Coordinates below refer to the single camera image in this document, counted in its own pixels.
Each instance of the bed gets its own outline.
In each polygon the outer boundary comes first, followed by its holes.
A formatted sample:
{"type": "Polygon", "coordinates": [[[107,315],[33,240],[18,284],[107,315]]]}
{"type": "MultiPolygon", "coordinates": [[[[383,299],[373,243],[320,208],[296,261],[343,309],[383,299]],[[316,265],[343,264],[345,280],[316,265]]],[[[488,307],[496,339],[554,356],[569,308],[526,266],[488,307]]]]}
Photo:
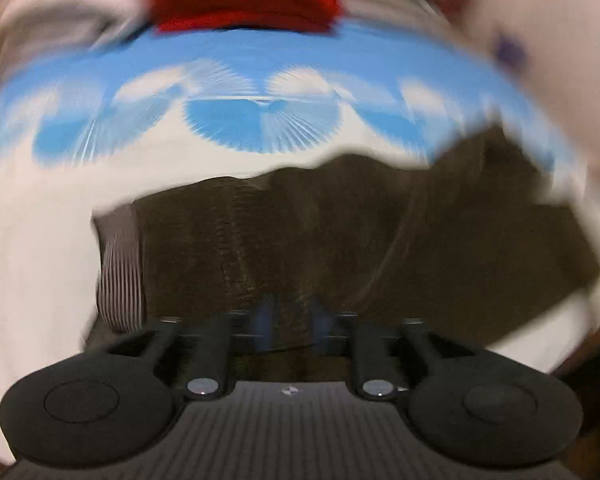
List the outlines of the bed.
{"type": "MultiPolygon", "coordinates": [[[[32,63],[0,90],[0,398],[82,349],[100,263],[94,210],[341,152],[426,166],[496,116],[555,193],[584,200],[582,161],[529,98],[481,60],[395,28],[148,32],[32,63]]],[[[600,287],[593,295],[494,348],[553,370],[600,324],[600,287]]],[[[1,432],[0,458],[12,460],[1,432]]]]}

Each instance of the dark brown cloth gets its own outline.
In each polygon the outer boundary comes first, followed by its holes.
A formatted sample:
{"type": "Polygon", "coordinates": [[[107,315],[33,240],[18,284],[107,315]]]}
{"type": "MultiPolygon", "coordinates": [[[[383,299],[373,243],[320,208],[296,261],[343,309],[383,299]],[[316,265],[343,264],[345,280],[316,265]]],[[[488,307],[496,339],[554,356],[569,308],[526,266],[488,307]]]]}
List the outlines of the dark brown cloth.
{"type": "Polygon", "coordinates": [[[600,272],[570,208],[536,203],[540,183],[493,127],[429,170],[343,155],[152,194],[132,203],[146,314],[202,320],[275,294],[289,301],[274,344],[293,348],[311,343],[304,306],[316,297],[489,344],[600,272]]]}

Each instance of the blue fabric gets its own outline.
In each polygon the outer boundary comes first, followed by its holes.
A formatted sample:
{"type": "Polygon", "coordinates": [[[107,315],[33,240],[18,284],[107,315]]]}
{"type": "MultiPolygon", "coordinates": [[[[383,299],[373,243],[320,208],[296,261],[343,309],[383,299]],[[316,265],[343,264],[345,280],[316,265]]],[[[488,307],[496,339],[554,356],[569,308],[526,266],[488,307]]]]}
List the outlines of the blue fabric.
{"type": "Polygon", "coordinates": [[[40,60],[0,93],[0,158],[33,129],[37,163],[95,160],[138,140],[176,105],[192,135],[232,150],[318,146],[352,109],[374,134],[427,158],[459,126],[499,110],[546,167],[573,158],[560,131],[486,63],[358,22],[332,36],[149,32],[124,48],[40,60]]]}

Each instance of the white fabric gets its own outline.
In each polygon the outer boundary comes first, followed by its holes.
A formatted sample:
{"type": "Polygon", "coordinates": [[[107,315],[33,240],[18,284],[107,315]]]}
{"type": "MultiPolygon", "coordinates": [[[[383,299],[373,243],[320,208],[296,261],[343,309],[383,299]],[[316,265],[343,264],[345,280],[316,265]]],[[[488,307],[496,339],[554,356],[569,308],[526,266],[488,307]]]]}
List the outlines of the white fabric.
{"type": "Polygon", "coordinates": [[[149,0],[0,0],[0,66],[123,40],[146,23],[148,9],[149,0]]]}

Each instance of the ridged surface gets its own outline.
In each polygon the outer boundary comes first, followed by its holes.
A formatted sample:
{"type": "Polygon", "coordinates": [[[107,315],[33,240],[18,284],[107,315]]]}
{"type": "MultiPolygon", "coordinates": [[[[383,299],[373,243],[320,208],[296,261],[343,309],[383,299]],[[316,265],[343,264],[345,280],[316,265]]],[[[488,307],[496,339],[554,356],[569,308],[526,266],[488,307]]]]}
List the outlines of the ridged surface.
{"type": "Polygon", "coordinates": [[[190,404],[144,453],[93,470],[19,462],[5,480],[573,480],[558,463],[495,472],[455,463],[408,430],[394,407],[357,399],[343,383],[238,383],[190,404]]]}

